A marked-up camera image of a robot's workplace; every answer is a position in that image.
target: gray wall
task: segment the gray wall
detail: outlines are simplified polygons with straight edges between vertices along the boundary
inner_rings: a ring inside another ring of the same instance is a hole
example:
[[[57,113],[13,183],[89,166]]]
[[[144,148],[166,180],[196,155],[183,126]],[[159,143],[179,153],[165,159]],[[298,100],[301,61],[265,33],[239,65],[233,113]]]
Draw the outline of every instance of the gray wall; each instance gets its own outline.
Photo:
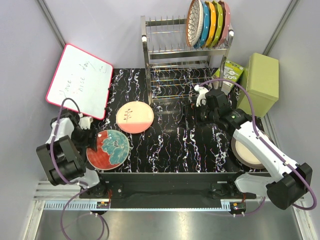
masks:
[[[300,1],[270,56],[279,59],[279,101],[269,111],[282,150],[313,168],[320,200],[320,1]],[[320,206],[311,213],[320,236]]]
[[[140,16],[183,17],[188,14],[191,0],[46,2],[67,42],[106,60],[114,68],[144,68]],[[262,53],[289,2],[228,0],[235,32],[229,58],[245,65],[252,53]],[[219,59],[214,63],[219,66]]]
[[[0,232],[18,240],[45,176],[36,147],[58,112],[45,96],[62,49],[35,0],[2,1],[0,33]]]

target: pink plate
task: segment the pink plate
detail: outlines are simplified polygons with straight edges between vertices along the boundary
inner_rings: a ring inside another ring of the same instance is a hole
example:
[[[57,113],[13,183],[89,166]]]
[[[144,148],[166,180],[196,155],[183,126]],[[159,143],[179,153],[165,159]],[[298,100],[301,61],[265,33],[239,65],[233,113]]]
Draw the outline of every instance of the pink plate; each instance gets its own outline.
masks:
[[[138,134],[147,130],[154,121],[154,111],[142,101],[131,101],[123,105],[116,113],[116,124],[129,134]]]
[[[230,26],[230,8],[229,5],[225,2],[225,1],[219,1],[219,4],[222,6],[223,9],[223,17],[224,17],[224,21],[223,21],[223,31],[222,34],[220,36],[220,40],[218,42],[218,46],[220,46],[221,44],[223,44],[226,40],[226,37],[228,36],[229,33],[229,26]]]

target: blue plate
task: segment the blue plate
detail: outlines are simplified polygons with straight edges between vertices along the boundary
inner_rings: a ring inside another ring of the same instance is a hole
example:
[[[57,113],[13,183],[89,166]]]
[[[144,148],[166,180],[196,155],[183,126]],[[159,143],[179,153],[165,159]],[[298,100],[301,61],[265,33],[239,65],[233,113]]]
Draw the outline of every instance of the blue plate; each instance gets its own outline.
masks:
[[[198,42],[194,45],[194,48],[200,48],[203,47],[206,43],[208,33],[209,33],[209,27],[210,27],[210,10],[204,2],[201,2],[203,5],[203,14],[204,14],[204,20],[203,20],[203,30],[201,34],[201,38],[198,40]]]

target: green box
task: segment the green box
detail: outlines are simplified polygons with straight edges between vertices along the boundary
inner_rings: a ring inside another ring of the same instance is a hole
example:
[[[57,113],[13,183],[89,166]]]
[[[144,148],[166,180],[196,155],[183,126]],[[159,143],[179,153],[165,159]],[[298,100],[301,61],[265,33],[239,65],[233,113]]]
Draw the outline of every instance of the green box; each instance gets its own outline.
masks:
[[[255,115],[264,117],[279,99],[279,60],[259,53],[252,54],[244,69],[241,86],[249,93]],[[237,108],[252,114],[243,91],[240,91]]]
[[[242,73],[244,72],[244,67],[240,66],[239,64],[236,64],[232,61],[227,60],[225,62],[224,71],[223,71],[223,78],[228,79],[236,83],[239,78],[241,77]],[[214,79],[220,78],[220,68],[218,68],[217,71],[212,76]],[[215,89],[218,88],[219,82],[215,81],[213,83],[213,86]],[[234,87],[234,84],[224,81],[222,84],[222,91],[227,95],[230,93],[231,89]]]

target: green plate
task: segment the green plate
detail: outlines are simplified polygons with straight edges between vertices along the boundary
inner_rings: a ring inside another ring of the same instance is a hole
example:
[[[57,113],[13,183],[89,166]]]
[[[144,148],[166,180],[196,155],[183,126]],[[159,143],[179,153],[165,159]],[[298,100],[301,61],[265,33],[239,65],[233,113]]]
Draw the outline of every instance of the green plate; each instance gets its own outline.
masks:
[[[222,9],[222,6],[217,3],[216,1],[212,2],[215,8],[215,12],[216,12],[216,29],[215,29],[215,34],[214,34],[214,38],[213,41],[210,45],[210,48],[214,47],[215,45],[217,45],[217,43],[219,42],[219,38],[222,32],[222,26],[224,24],[224,11]]]

